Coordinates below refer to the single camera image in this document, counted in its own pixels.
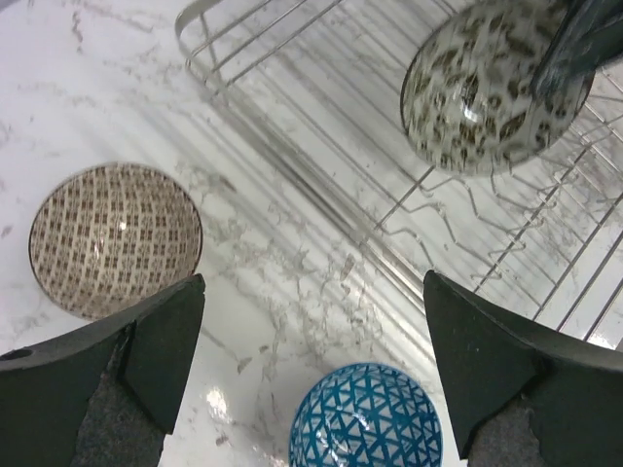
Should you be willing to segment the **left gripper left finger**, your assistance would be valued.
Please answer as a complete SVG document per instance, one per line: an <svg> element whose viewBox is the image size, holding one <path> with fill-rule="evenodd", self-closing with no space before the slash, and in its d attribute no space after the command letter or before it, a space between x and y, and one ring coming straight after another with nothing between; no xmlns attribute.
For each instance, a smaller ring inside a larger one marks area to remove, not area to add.
<svg viewBox="0 0 623 467"><path fill-rule="evenodd" d="M204 289L195 274L2 355L2 465L158 465L186 389Z"/></svg>

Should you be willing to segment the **leaf pattern bowl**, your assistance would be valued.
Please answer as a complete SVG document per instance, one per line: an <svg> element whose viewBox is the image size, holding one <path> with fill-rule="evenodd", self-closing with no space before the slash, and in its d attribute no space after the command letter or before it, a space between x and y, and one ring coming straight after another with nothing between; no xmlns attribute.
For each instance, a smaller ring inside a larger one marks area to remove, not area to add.
<svg viewBox="0 0 623 467"><path fill-rule="evenodd" d="M567 10L563 1L478 1L435 30L401 90L401 121L416 156L448 172L491 175L558 141L594 80L544 98L531 93Z"/></svg>

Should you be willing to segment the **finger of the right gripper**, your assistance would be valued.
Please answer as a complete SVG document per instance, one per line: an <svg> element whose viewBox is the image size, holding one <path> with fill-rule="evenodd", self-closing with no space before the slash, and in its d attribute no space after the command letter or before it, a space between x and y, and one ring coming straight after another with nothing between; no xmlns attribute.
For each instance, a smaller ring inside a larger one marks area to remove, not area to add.
<svg viewBox="0 0 623 467"><path fill-rule="evenodd" d="M531 80L543 98L622 58L622 0L570 1Z"/></svg>

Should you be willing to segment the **blue triangle pattern bowl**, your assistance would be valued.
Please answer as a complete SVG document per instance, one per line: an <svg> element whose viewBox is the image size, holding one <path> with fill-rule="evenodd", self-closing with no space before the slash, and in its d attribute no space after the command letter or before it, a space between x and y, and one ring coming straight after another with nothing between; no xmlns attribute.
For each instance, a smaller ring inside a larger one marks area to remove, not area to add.
<svg viewBox="0 0 623 467"><path fill-rule="evenodd" d="M440 467L442 427L430 398L398 369L357 363L315 384L294 416L291 466Z"/></svg>

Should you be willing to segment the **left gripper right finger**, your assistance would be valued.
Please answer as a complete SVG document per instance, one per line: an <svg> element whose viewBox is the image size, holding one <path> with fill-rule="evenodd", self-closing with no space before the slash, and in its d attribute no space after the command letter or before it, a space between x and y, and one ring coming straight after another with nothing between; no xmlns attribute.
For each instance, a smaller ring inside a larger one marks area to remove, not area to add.
<svg viewBox="0 0 623 467"><path fill-rule="evenodd" d="M423 298L460 459L621 465L621 352L494 305L434 270Z"/></svg>

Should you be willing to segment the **metal wire dish rack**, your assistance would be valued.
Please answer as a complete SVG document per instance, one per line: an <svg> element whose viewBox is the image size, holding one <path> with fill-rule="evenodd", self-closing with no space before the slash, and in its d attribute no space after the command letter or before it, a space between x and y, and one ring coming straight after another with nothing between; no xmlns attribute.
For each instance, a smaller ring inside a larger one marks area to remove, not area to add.
<svg viewBox="0 0 623 467"><path fill-rule="evenodd" d="M174 23L215 114L414 303L437 269L606 347L622 339L622 67L543 155L469 177L419 159L400 91L459 1L194 1Z"/></svg>

